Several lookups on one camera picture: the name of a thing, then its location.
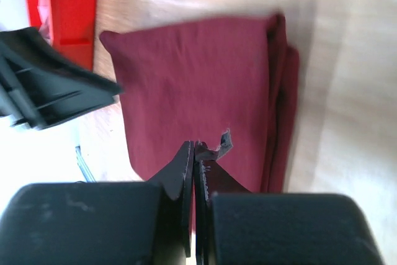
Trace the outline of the dark maroon t shirt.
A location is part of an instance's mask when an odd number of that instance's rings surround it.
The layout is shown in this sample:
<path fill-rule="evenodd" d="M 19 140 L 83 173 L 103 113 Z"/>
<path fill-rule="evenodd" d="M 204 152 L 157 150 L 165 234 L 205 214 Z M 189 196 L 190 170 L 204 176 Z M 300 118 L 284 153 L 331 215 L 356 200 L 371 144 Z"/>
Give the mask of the dark maroon t shirt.
<path fill-rule="evenodd" d="M 154 176 L 185 141 L 210 148 L 230 132 L 220 165 L 251 192 L 283 188 L 300 57 L 283 14 L 213 17 L 99 36 L 111 55 L 132 169 Z"/>

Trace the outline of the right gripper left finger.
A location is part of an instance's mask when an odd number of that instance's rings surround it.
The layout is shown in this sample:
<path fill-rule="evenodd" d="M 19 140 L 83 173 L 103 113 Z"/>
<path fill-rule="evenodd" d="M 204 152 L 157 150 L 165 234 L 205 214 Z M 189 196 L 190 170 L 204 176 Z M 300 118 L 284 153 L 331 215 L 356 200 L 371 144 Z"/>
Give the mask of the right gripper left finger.
<path fill-rule="evenodd" d="M 2 264 L 185 264 L 194 143 L 145 182 L 29 184 L 1 217 Z"/>

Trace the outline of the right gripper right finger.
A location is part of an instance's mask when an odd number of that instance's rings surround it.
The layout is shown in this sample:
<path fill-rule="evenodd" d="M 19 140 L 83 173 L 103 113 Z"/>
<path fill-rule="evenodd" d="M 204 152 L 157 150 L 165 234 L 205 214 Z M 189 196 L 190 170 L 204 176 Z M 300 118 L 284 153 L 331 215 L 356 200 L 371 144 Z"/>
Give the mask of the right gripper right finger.
<path fill-rule="evenodd" d="M 382 264 L 359 206 L 341 194 L 253 193 L 218 160 L 232 149 L 195 144 L 197 264 Z"/>

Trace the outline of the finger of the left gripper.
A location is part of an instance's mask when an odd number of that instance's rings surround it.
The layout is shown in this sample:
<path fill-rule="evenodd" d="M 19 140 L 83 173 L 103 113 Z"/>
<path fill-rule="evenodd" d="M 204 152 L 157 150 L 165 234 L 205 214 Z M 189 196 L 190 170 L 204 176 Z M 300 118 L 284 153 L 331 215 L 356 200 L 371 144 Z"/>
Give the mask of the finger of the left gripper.
<path fill-rule="evenodd" d="M 122 88 L 56 51 L 34 27 L 1 32 L 1 117 L 52 128 L 115 103 Z"/>

